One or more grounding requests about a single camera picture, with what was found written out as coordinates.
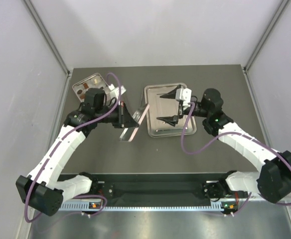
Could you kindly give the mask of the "silver tin lid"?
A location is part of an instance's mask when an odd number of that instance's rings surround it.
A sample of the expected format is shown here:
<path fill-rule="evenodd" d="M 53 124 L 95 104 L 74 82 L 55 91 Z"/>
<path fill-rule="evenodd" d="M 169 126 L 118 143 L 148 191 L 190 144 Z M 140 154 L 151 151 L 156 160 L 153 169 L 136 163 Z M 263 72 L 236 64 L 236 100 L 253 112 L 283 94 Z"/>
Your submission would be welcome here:
<path fill-rule="evenodd" d="M 124 130 L 120 135 L 120 141 L 131 142 L 134 139 L 146 117 L 148 110 L 149 104 L 144 104 L 134 112 L 132 115 L 132 122 L 129 123 L 128 126 L 124 127 Z"/>

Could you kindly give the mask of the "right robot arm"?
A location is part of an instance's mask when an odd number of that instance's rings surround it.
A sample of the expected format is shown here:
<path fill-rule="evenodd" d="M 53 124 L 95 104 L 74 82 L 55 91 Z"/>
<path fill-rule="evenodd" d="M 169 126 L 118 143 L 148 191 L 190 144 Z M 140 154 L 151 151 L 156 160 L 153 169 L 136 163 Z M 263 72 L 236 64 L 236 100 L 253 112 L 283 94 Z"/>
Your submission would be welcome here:
<path fill-rule="evenodd" d="M 203 118 L 205 131 L 247 159 L 256 169 L 253 173 L 237 170 L 223 174 L 215 183 L 203 186 L 206 197 L 221 199 L 230 197 L 235 192 L 258 194 L 266 201 L 281 204 L 291 193 L 291 152 L 279 152 L 249 135 L 223 110 L 223 99 L 217 89 L 209 88 L 199 101 L 189 88 L 178 85 L 172 91 L 162 94 L 163 99 L 178 102 L 177 114 L 170 117 L 159 117 L 158 120 L 175 126 L 184 116 Z"/>

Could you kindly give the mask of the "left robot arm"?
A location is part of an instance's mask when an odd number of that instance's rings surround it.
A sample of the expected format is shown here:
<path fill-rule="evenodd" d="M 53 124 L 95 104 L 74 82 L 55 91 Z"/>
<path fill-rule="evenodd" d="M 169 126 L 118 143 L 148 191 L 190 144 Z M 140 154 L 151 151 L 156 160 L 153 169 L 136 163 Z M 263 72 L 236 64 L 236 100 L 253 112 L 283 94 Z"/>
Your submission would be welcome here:
<path fill-rule="evenodd" d="M 61 204 L 81 194 L 95 197 L 99 192 L 96 179 L 88 173 L 80 173 L 72 179 L 58 181 L 58 178 L 78 146 L 99 123 L 110 123 L 114 128 L 134 128 L 139 123 L 130 115 L 124 101 L 125 90 L 112 90 L 110 104 L 103 89 L 90 88 L 78 109 L 69 113 L 56 140 L 38 165 L 27 176 L 20 175 L 16 188 L 24 203 L 24 218 L 28 218 L 28 207 L 47 216 L 53 216 Z"/>

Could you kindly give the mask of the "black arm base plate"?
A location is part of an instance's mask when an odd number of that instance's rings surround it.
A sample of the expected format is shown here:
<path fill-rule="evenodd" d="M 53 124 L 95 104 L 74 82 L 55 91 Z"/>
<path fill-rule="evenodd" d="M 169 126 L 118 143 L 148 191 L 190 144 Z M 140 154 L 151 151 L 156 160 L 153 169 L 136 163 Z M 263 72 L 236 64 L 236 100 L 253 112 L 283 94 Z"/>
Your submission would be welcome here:
<path fill-rule="evenodd" d="M 160 181 L 108 181 L 100 184 L 93 183 L 93 192 L 108 199 L 120 198 L 124 195 L 162 197 L 191 195 L 198 199 L 221 199 L 235 195 L 239 192 L 230 189 L 219 182 L 199 182 L 185 180 Z"/>

